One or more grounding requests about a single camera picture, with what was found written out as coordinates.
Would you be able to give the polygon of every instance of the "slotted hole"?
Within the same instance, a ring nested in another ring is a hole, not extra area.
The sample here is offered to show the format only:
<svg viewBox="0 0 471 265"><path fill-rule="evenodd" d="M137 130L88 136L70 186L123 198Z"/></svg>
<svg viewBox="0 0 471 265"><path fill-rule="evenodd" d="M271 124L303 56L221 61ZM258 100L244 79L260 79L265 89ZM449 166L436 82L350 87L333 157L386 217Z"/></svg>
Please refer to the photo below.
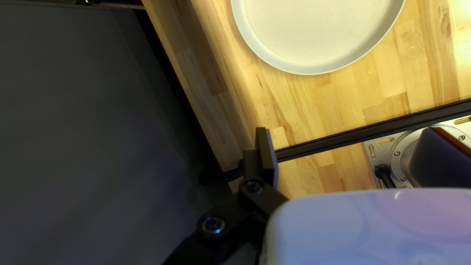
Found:
<svg viewBox="0 0 471 265"><path fill-rule="evenodd" d="M458 125L458 124L466 123L466 122L468 122L468 121L471 121L471 116L466 117L466 118L457 119L457 120L455 120L453 123L454 123L455 125Z"/></svg>
<svg viewBox="0 0 471 265"><path fill-rule="evenodd" d="M373 158L373 159L376 158L376 155L374 154L374 147L373 147L373 145L370 144L369 148L370 148L371 158Z"/></svg>
<svg viewBox="0 0 471 265"><path fill-rule="evenodd" d="M389 143L389 142L392 142L392 141L394 141L394 138L389 137L389 138L386 138L386 139L376 141L376 144L377 145L382 145L382 144Z"/></svg>

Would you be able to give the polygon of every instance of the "wooden table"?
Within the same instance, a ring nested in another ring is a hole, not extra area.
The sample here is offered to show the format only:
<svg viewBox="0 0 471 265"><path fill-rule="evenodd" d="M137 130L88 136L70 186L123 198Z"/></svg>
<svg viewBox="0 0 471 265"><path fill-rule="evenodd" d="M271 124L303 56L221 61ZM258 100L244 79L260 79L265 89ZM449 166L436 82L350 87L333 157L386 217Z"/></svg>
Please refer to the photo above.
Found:
<svg viewBox="0 0 471 265"><path fill-rule="evenodd" d="M311 76L259 59L230 0L143 3L223 170L253 147L257 126L278 149L471 97L470 0L407 0L366 56ZM279 167L289 198L375 188L361 143Z"/></svg>

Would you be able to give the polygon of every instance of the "black metal bracket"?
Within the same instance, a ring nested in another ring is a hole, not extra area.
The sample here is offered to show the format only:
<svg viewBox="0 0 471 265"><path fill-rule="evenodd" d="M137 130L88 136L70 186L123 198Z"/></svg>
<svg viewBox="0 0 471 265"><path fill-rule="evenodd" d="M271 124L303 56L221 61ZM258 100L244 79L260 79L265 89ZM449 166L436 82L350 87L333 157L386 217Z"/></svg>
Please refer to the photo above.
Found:
<svg viewBox="0 0 471 265"><path fill-rule="evenodd" d="M468 115L471 115L471 99L453 102L387 121L277 149L275 150L276 159L278 163L281 163L335 148L384 137L394 133L424 128L433 124ZM238 178L242 171L243 168L239 166L238 168L227 172L214 174L211 178L213 180L218 180L218 183L229 182Z"/></svg>
<svg viewBox="0 0 471 265"><path fill-rule="evenodd" d="M221 264L247 242L261 250L270 215L288 199L273 187L277 162L267 129L257 128L255 146L244 150L239 192L202 215L164 265Z"/></svg>

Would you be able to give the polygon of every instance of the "dark gray surface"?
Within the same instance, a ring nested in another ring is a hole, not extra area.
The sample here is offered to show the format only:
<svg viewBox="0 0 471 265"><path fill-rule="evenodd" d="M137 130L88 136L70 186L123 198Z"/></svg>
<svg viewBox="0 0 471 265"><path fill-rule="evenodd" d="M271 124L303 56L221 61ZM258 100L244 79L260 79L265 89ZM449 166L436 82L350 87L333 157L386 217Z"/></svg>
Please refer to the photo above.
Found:
<svg viewBox="0 0 471 265"><path fill-rule="evenodd" d="M128 9L0 2L0 264L160 264L205 163ZM253 262L253 250L232 264Z"/></svg>

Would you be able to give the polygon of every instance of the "bolt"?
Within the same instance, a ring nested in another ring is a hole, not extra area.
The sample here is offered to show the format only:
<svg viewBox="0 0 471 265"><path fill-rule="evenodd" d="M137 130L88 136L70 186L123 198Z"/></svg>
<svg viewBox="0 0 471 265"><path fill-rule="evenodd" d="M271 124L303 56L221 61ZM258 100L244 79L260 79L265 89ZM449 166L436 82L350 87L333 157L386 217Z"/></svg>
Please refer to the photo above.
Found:
<svg viewBox="0 0 471 265"><path fill-rule="evenodd" d="M244 188L248 192L257 193L262 189L262 185L258 181L249 181L244 184Z"/></svg>
<svg viewBox="0 0 471 265"><path fill-rule="evenodd" d="M225 226L226 222L221 217L209 216L203 221L201 228L206 234L214 235L221 233Z"/></svg>

